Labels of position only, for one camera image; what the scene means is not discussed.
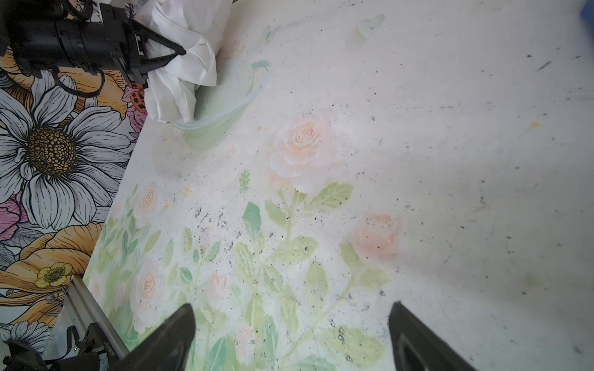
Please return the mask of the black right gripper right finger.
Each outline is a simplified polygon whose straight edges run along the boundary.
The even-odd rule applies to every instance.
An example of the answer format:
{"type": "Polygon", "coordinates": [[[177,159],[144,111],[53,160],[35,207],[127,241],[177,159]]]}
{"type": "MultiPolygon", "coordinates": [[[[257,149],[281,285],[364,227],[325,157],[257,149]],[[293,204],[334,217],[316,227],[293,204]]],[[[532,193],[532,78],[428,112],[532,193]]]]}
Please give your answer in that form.
{"type": "Polygon", "coordinates": [[[388,328],[397,370],[476,371],[400,301],[391,308],[388,328]]]}

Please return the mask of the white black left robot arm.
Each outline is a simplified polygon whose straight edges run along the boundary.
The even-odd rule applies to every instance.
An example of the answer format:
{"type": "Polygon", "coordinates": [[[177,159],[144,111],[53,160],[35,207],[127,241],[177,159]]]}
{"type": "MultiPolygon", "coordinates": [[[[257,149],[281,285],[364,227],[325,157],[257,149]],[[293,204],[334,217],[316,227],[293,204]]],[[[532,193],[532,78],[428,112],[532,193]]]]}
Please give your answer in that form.
{"type": "Polygon", "coordinates": [[[160,234],[112,208],[145,114],[155,32],[130,4],[1,4],[1,357],[4,370],[182,370],[193,322],[114,328],[160,234]]]}

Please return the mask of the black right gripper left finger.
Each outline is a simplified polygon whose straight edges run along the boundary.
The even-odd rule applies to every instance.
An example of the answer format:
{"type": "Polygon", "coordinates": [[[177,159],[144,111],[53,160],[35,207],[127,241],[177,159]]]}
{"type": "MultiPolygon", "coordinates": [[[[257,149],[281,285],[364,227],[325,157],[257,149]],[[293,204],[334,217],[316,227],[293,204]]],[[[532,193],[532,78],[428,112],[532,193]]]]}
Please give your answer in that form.
{"type": "Polygon", "coordinates": [[[184,370],[195,333],[196,319],[191,304],[187,303],[109,370],[184,370]]]}

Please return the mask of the white cloth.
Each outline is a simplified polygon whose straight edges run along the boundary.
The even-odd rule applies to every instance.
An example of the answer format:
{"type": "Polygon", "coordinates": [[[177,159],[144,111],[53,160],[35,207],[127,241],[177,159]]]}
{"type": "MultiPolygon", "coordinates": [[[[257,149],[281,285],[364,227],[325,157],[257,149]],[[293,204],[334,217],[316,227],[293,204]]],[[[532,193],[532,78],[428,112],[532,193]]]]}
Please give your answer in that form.
{"type": "Polygon", "coordinates": [[[164,67],[148,72],[145,103],[157,122],[190,122],[196,90],[217,85],[216,56],[232,6],[231,0],[149,1],[135,20],[186,51],[164,67]]]}

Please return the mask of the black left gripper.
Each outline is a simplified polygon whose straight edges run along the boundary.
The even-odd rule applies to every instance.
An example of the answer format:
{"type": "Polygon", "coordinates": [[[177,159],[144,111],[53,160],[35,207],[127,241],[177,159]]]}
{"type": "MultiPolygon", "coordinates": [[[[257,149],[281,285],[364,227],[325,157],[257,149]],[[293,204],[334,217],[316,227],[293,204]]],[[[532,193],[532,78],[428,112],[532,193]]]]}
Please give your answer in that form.
{"type": "Polygon", "coordinates": [[[62,67],[93,75],[113,70],[127,83],[144,85],[148,76],[135,64],[148,57],[149,41],[175,56],[187,51],[130,11],[97,1],[3,1],[1,55],[11,54],[24,74],[35,77],[62,67]]]}

